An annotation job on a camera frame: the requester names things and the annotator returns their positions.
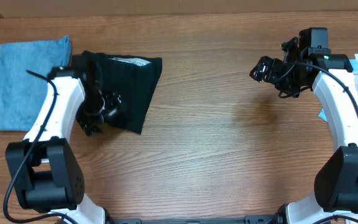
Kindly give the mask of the black shorts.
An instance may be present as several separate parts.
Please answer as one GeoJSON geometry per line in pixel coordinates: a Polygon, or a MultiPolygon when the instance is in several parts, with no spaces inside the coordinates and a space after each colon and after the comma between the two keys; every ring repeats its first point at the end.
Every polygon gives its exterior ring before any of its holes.
{"type": "Polygon", "coordinates": [[[90,68],[102,93],[116,91],[126,111],[111,126],[140,134],[153,93],[162,74],[163,60],[134,55],[108,55],[83,51],[73,55],[71,66],[90,68]]]}

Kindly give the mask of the blue denim cloth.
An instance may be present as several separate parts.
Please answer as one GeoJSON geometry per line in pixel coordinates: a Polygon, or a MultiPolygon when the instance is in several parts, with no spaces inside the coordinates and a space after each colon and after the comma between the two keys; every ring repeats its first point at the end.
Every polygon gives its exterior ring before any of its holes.
{"type": "Polygon", "coordinates": [[[29,131],[44,103],[48,83],[28,74],[46,76],[53,67],[67,66],[71,57],[68,35],[0,45],[0,131],[29,131]]]}

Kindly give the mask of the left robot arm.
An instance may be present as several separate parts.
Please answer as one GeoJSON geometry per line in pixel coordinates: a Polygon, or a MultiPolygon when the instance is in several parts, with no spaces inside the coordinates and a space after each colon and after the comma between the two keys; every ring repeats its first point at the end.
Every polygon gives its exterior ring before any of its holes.
{"type": "Polygon", "coordinates": [[[57,217],[63,223],[114,223],[109,212],[85,193],[85,178],[70,147],[74,123],[87,136],[100,132],[127,111],[118,91],[101,91],[93,72],[54,67],[47,76],[47,96],[30,131],[6,148],[12,180],[2,210],[13,223],[57,217]]]}

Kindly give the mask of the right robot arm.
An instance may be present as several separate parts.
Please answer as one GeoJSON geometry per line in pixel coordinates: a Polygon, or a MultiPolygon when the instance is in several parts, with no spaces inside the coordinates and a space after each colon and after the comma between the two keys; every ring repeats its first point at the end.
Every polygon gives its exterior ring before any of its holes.
{"type": "Polygon", "coordinates": [[[334,152],[303,199],[282,205],[273,215],[247,216],[246,223],[358,223],[358,94],[347,55],[333,54],[328,31],[311,27],[282,44],[283,59],[264,56],[250,71],[257,82],[274,85],[281,98],[311,90],[320,101],[334,152]]]}

